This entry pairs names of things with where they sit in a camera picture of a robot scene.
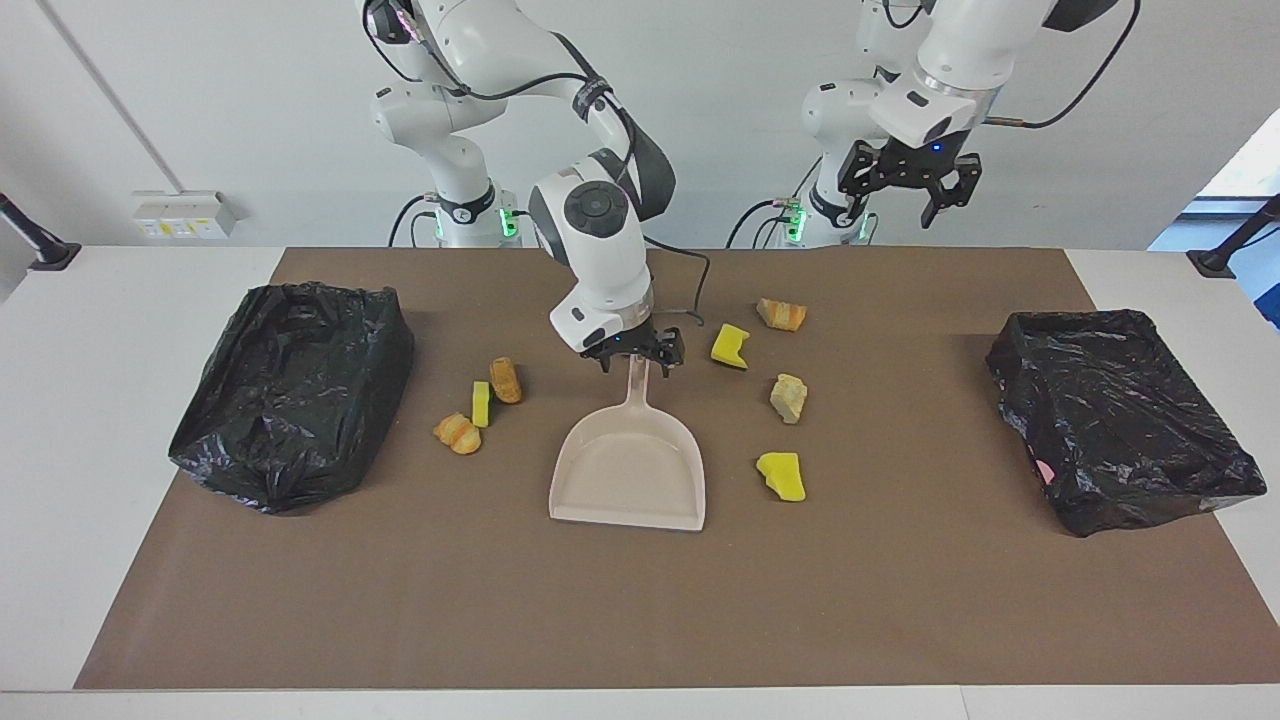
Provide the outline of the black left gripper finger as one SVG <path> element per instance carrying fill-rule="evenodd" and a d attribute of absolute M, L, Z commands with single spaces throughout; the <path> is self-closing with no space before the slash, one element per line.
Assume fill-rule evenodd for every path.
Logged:
<path fill-rule="evenodd" d="M 881 150 L 868 142 L 855 142 L 838 170 L 838 191 L 846 196 L 867 196 L 881 188 L 877 163 Z"/>
<path fill-rule="evenodd" d="M 980 181 L 983 172 L 979 158 L 959 158 L 948 172 L 955 174 L 955 182 L 946 184 L 945 174 L 933 170 L 923 177 L 923 187 L 929 196 L 928 205 L 922 211 L 922 228 L 929 229 L 934 219 L 946 209 L 965 208 Z"/>

